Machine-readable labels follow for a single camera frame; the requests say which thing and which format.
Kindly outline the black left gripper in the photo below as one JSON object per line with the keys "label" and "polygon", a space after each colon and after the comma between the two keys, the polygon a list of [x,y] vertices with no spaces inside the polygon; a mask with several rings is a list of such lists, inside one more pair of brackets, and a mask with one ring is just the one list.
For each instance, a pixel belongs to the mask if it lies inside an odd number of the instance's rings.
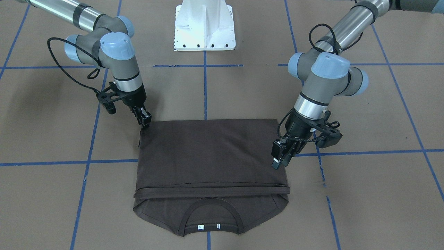
{"label": "black left gripper", "polygon": [[275,170],[282,166],[282,162],[283,166],[287,167],[291,159],[299,154],[306,144],[310,142],[316,143],[318,140],[317,138],[311,138],[314,133],[313,129],[315,127],[313,125],[315,125],[316,120],[304,117],[295,109],[291,109],[285,118],[287,118],[284,125],[286,133],[284,136],[280,134],[280,127],[284,122],[283,118],[277,128],[279,139],[273,142],[272,147],[272,167]]}

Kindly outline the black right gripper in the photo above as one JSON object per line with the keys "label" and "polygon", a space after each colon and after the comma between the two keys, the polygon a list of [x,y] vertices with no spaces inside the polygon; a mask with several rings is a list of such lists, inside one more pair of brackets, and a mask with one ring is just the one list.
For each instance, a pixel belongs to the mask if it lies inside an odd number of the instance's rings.
{"label": "black right gripper", "polygon": [[130,108],[137,122],[142,128],[146,128],[151,123],[152,116],[145,108],[146,92],[142,84],[137,90],[131,92],[120,91],[123,103]]}

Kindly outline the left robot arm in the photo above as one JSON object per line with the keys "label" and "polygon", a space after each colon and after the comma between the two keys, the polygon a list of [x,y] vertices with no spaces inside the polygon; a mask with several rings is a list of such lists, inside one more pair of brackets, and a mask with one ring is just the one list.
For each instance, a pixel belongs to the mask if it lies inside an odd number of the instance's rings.
{"label": "left robot arm", "polygon": [[282,119],[286,132],[273,143],[274,169],[287,166],[306,144],[319,148],[337,144],[342,138],[339,122],[329,122],[334,96],[361,94],[368,87],[365,71],[351,67],[341,53],[351,48],[366,27],[390,10],[443,13],[442,0],[360,0],[306,53],[293,54],[288,72],[304,81],[294,107]]}

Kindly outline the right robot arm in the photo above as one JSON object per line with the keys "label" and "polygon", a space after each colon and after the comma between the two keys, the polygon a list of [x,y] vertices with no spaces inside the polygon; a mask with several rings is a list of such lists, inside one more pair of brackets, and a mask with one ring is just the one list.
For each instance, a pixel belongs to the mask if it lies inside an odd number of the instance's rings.
{"label": "right robot arm", "polygon": [[95,66],[96,72],[109,69],[113,81],[107,88],[90,87],[98,102],[109,114],[115,114],[114,103],[123,101],[141,127],[148,127],[152,116],[144,106],[146,92],[131,41],[135,33],[132,22],[125,16],[112,18],[77,0],[27,0],[26,3],[87,32],[64,39],[65,54],[73,61]]}

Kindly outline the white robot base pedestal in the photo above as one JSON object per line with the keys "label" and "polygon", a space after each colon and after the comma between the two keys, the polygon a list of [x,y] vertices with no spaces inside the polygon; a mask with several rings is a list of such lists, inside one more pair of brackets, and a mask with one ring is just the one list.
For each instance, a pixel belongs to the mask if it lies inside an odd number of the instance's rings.
{"label": "white robot base pedestal", "polygon": [[236,48],[233,8],[225,0],[184,0],[175,14],[175,51]]}

